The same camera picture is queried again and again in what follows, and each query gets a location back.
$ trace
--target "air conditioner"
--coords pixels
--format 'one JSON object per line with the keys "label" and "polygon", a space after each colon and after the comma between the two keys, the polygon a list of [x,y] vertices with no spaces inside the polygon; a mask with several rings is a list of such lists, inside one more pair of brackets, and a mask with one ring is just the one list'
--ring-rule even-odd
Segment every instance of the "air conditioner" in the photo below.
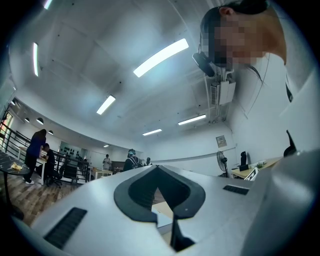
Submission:
{"label": "air conditioner", "polygon": [[220,96],[219,96],[219,104],[223,105],[232,101],[235,94],[236,82],[231,81],[222,81],[220,83]]}

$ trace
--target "black jacket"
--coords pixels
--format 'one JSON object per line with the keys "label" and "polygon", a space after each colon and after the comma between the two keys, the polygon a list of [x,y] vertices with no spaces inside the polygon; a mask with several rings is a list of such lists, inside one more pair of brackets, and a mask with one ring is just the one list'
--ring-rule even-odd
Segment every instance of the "black jacket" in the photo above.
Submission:
{"label": "black jacket", "polygon": [[123,172],[131,170],[133,168],[142,167],[141,160],[136,156],[127,158],[124,162]]}

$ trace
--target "vr headset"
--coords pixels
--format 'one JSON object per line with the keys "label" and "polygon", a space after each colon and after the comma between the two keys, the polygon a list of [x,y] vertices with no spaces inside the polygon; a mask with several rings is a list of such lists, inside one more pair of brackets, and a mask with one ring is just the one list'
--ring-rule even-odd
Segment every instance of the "vr headset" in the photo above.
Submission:
{"label": "vr headset", "polygon": [[213,77],[215,75],[215,71],[210,65],[212,63],[211,59],[206,56],[206,54],[202,51],[202,35],[200,34],[198,51],[192,55],[193,60],[196,65],[208,76]]}

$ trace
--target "cable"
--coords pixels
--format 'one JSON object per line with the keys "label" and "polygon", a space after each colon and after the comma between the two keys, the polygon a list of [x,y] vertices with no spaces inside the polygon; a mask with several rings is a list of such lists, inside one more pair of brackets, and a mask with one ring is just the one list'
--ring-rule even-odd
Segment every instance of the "cable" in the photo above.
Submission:
{"label": "cable", "polygon": [[247,116],[249,115],[249,113],[250,113],[251,109],[253,108],[254,104],[256,103],[256,100],[257,100],[257,98],[258,98],[258,96],[259,96],[259,93],[260,93],[260,91],[261,91],[261,88],[262,88],[262,86],[264,85],[265,78],[266,78],[266,75],[267,75],[267,72],[268,72],[269,61],[270,61],[270,57],[268,58],[268,63],[266,64],[266,70],[265,70],[265,73],[264,73],[263,81],[262,81],[262,83],[261,83],[261,87],[260,87],[260,89],[259,89],[259,91],[258,91],[258,94],[256,95],[256,98],[255,98],[252,106],[250,107],[250,109],[249,109],[249,111],[248,111],[248,114],[246,114]]}

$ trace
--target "person in blue shirt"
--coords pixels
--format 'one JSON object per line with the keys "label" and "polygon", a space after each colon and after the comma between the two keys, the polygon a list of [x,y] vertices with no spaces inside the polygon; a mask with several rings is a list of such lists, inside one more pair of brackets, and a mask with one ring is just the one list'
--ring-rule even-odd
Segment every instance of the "person in blue shirt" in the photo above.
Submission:
{"label": "person in blue shirt", "polygon": [[24,163],[29,167],[30,172],[23,176],[23,180],[28,185],[35,183],[30,178],[36,168],[37,158],[40,157],[41,150],[46,144],[46,135],[47,131],[45,129],[35,132],[32,136],[30,146],[26,150]]}

